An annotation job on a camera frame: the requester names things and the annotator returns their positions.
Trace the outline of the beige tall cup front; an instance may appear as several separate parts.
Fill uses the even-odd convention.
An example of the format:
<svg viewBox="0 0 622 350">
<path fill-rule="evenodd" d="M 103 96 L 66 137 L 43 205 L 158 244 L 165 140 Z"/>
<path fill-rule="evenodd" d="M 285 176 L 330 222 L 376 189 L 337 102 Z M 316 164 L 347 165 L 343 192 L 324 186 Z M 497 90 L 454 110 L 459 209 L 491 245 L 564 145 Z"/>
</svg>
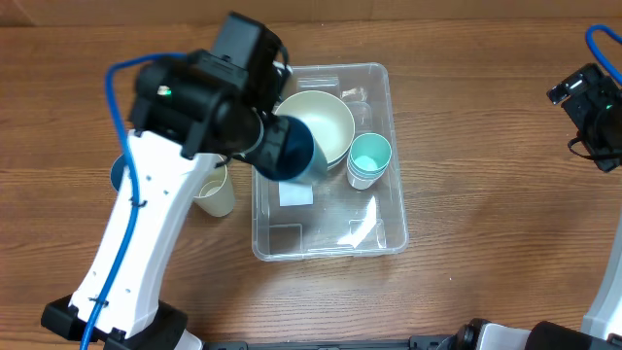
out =
<svg viewBox="0 0 622 350">
<path fill-rule="evenodd" d="M 208 215 L 220 218 L 234 209 L 234 189 L 227 166 L 217 167 L 224 158 L 219 155 L 210 155 L 209 158 L 211 166 L 204 169 L 199 176 L 200 183 L 193 203 Z"/>
</svg>

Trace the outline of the dark blue tall cup front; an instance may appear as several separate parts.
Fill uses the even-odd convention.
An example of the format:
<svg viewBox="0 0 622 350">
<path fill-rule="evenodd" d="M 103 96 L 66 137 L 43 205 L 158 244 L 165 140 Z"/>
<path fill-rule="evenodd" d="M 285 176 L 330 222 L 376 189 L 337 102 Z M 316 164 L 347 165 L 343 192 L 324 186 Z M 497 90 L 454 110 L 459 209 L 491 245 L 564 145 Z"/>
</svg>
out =
<svg viewBox="0 0 622 350">
<path fill-rule="evenodd" d="M 124 155 L 119 156 L 113 163 L 110 170 L 110 181 L 113 189 L 117 192 L 121 187 L 126 162 Z"/>
</svg>

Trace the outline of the dark blue tall cup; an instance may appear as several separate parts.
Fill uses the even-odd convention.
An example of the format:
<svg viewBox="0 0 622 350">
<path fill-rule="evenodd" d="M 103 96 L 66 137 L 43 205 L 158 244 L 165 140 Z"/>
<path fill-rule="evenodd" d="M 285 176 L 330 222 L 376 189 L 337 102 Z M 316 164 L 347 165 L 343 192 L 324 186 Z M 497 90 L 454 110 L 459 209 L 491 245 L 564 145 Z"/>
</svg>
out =
<svg viewBox="0 0 622 350">
<path fill-rule="evenodd" d="M 110 181 L 113 189 L 117 192 L 121 187 L 126 162 L 124 155 L 119 156 L 113 163 L 110 170 Z"/>
<path fill-rule="evenodd" d="M 328 176 L 328 161 L 312 132 L 296 118 L 285 116 L 285 119 L 289 130 L 276 168 L 256 166 L 256 171 L 275 182 L 312 185 L 324 181 Z"/>
</svg>

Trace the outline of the cream bowl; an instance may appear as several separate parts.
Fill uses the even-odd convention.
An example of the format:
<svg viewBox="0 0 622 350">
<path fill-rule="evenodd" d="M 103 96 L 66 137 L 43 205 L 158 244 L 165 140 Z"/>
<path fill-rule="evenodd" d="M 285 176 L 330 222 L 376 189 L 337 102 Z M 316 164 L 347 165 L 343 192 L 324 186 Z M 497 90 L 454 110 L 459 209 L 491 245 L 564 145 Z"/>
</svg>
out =
<svg viewBox="0 0 622 350">
<path fill-rule="evenodd" d="M 324 91 L 298 92 L 281 103 L 275 114 L 294 117 L 310 129 L 327 159 L 328 169 L 345 158 L 354 140 L 352 112 L 342 100 Z"/>
</svg>

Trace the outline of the mint green small cup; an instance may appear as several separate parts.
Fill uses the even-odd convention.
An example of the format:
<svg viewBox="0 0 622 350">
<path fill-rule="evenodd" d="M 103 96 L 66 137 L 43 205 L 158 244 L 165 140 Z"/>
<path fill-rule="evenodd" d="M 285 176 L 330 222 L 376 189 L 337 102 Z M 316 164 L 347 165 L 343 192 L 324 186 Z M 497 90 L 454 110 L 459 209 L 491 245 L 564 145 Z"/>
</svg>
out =
<svg viewBox="0 0 622 350">
<path fill-rule="evenodd" d="M 377 133 L 364 133 L 352 143 L 349 158 L 364 170 L 386 167 L 392 157 L 390 142 Z"/>
</svg>

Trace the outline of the pink small cup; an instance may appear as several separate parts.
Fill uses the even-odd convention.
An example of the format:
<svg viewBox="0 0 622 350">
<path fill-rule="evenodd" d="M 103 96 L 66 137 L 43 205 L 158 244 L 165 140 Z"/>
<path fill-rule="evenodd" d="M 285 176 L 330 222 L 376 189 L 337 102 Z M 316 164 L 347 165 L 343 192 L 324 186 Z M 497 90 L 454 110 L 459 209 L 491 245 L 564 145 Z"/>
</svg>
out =
<svg viewBox="0 0 622 350">
<path fill-rule="evenodd" d="M 347 174 L 347 180 L 350 186 L 358 191 L 364 191 L 373 186 L 377 181 L 378 177 L 375 178 L 359 178 L 352 173 Z"/>
</svg>

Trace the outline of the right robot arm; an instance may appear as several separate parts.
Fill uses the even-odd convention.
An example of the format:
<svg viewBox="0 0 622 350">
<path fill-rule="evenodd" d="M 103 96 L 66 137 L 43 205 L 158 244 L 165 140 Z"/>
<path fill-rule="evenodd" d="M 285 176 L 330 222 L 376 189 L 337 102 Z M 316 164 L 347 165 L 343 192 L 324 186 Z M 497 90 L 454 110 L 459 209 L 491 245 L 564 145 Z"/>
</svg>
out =
<svg viewBox="0 0 622 350">
<path fill-rule="evenodd" d="M 547 92 L 577 127 L 568 143 L 582 144 L 585 159 L 602 172 L 621 166 L 621 88 L 595 63 L 588 63 Z M 621 231 L 617 230 L 604 280 L 580 330 L 540 322 L 530 332 L 527 349 L 619 349 L 621 347 Z"/>
</svg>

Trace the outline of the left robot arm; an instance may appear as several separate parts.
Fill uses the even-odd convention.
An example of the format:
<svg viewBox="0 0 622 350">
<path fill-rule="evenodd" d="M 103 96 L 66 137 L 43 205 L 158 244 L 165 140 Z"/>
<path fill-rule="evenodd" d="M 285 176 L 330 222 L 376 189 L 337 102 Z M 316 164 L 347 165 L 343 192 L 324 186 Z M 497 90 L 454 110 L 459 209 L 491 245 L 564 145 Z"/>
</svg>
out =
<svg viewBox="0 0 622 350">
<path fill-rule="evenodd" d="M 288 121 L 272 110 L 289 70 L 264 24 L 228 15 L 210 50 L 112 65 L 106 101 L 121 144 L 118 196 L 80 287 L 41 324 L 82 348 L 200 349 L 187 315 L 160 300 L 165 269 L 208 174 L 232 159 L 274 169 Z"/>
</svg>

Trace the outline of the grey small cup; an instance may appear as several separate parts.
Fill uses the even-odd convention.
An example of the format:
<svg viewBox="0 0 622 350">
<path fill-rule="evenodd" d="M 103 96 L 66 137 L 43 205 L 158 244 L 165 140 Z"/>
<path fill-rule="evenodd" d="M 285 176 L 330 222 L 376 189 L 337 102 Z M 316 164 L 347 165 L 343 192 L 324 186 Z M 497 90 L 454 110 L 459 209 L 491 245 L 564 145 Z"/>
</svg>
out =
<svg viewBox="0 0 622 350">
<path fill-rule="evenodd" d="M 347 169 L 347 180 L 349 184 L 356 189 L 366 189 L 376 183 L 382 176 L 384 171 L 375 174 L 362 174 L 356 169 Z"/>
</svg>

